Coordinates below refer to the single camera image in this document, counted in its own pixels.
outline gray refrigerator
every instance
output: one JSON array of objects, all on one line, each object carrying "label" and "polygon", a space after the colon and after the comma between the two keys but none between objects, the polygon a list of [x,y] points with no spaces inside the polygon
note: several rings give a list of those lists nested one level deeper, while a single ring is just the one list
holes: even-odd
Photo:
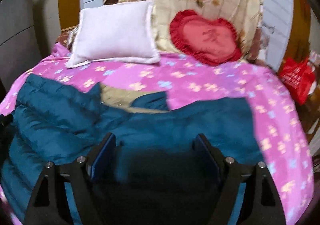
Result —
[{"label": "gray refrigerator", "polygon": [[36,40],[32,0],[0,2],[0,93],[41,60]]}]

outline pink bedsheet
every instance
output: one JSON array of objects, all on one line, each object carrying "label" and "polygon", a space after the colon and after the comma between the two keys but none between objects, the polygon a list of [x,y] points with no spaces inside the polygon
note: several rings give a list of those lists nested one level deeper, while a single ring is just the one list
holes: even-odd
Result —
[{"label": "pink bedsheet", "polygon": [[[128,90],[167,91],[171,109],[197,100],[245,97],[287,224],[294,225],[307,208],[314,187],[310,150],[289,93],[269,69],[236,62],[209,67],[192,57],[173,54],[162,55],[158,65],[97,62],[66,69],[67,53],[56,44],[51,56],[21,75],[0,104],[0,113],[6,115],[14,110],[17,93],[30,73],[72,85],[82,92],[97,82]],[[1,187],[0,195],[4,198]]]}]

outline red heart pillow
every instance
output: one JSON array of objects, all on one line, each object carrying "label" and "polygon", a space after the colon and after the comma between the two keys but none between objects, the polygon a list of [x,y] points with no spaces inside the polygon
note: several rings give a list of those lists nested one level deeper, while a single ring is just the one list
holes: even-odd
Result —
[{"label": "red heart pillow", "polygon": [[193,10],[184,10],[170,23],[170,35],[179,50],[202,63],[217,66],[241,57],[236,30],[222,18],[210,21]]}]

